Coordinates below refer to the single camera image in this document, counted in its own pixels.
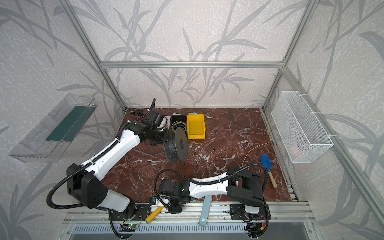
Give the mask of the grey perforated cable spool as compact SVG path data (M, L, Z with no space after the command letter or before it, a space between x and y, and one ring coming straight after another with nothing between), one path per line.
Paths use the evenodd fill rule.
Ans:
M188 139L183 128L168 130L169 140L164 144L164 150L171 163L186 162L189 157Z

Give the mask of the yellow plastic scoop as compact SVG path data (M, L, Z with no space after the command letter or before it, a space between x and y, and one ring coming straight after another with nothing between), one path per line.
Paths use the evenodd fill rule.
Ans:
M164 209L165 207L158 207L153 213L151 213L146 219L147 224L151 223L155 217Z

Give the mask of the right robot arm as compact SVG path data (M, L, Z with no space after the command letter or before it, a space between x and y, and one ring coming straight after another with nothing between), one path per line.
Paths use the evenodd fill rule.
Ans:
M158 187L158 178L166 172L182 177L184 182L162 180ZM165 169L160 171L154 180L153 198L172 213L180 213L181 206L190 203L192 199L226 195L243 204L247 213L258 215L261 210L267 210L264 192L268 179L267 168L259 163L241 168L230 167L221 175L205 179L189 178L175 170Z

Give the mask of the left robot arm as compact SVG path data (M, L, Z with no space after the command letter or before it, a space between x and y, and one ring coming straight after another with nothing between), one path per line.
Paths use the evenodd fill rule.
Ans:
M105 187L102 180L113 166L130 150L149 141L152 146L169 141L169 133L162 123L164 116L155 111L153 101L148 111L138 119L127 122L120 128L117 137L107 147L81 165L72 164L67 176L57 183L47 196L47 205L56 210L79 207L110 210L127 216L137 209L129 197ZM68 193L78 200L77 204L58 205L53 202L54 193L66 184Z

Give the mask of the white storage bin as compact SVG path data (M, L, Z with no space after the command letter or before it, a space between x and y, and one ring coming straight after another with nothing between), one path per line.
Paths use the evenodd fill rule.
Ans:
M160 128L162 129L168 129L171 122L171 116L164 116L162 123L160 125Z

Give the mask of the black storage bin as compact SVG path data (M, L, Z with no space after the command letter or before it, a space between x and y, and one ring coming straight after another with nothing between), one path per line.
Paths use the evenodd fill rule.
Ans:
M181 114L172 114L170 129L174 132L177 128L182 128L182 130L187 133L187 116Z

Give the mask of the light blue grey bar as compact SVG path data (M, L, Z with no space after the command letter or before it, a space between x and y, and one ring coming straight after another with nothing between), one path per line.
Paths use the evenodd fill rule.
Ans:
M199 226L202 228L206 228L208 225L208 218L209 218L211 203L212 203L212 196L205 196L202 212L200 216L200 221L199 221Z

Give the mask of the red black hand tool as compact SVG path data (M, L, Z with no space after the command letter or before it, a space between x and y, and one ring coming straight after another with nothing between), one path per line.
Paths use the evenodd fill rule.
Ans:
M131 115L134 117L134 120L137 120L140 117L144 116L145 113L143 112L143 110L134 110L131 112Z

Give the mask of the yellow storage bin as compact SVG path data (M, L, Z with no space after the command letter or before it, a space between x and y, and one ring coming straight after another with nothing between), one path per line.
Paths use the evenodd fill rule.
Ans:
M203 114L187 115L187 137L189 140L202 140L206 138L205 117Z

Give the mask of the green circuit board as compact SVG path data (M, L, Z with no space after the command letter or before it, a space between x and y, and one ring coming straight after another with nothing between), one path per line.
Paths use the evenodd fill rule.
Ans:
M140 225L141 225L140 223L128 223L128 224L122 223L119 226L119 232L123 232L123 233L135 232L138 230Z

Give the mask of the pink object in basket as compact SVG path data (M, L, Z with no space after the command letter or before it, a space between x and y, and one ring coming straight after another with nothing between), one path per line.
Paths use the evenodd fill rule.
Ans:
M302 151L299 146L290 147L290 153L297 159L305 158L305 152Z

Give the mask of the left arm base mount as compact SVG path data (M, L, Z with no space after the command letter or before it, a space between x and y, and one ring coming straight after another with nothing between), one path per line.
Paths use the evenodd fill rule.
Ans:
M135 205L134 209L130 209L124 212L111 211L112 221L133 220L140 221L145 220L151 214L151 207L149 204Z

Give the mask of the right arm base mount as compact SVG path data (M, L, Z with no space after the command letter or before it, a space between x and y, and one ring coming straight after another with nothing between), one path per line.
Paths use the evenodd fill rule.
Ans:
M242 220L246 222L268 219L271 214L267 205L261 207L251 207L243 204L230 204L231 220Z

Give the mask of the clear plastic wall tray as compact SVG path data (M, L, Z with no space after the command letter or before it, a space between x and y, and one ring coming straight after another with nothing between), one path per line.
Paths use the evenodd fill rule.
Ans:
M9 155L23 163L56 163L97 107L95 97L67 94Z

